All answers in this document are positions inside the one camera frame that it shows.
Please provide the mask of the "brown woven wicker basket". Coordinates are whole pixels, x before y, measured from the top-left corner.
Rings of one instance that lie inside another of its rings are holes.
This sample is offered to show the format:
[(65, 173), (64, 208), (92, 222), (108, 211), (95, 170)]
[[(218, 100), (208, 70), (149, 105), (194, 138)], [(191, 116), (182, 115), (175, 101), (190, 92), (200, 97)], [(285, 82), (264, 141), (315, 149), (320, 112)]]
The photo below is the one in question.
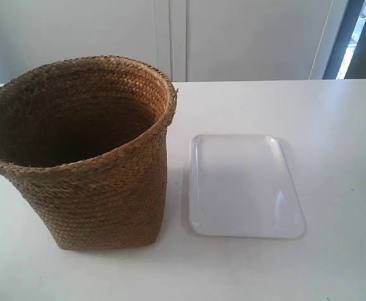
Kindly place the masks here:
[(171, 80), (100, 55), (34, 68), (0, 87), (0, 176), (63, 250), (153, 244), (166, 201)]

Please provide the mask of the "white rectangular plastic tray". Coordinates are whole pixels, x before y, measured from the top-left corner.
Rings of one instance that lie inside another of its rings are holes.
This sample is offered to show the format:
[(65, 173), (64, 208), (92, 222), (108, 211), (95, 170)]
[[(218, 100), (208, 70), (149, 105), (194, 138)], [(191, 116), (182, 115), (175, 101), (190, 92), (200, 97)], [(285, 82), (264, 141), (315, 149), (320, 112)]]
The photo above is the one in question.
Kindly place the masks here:
[(188, 218), (203, 236), (299, 238), (306, 220), (280, 141), (270, 135), (196, 135)]

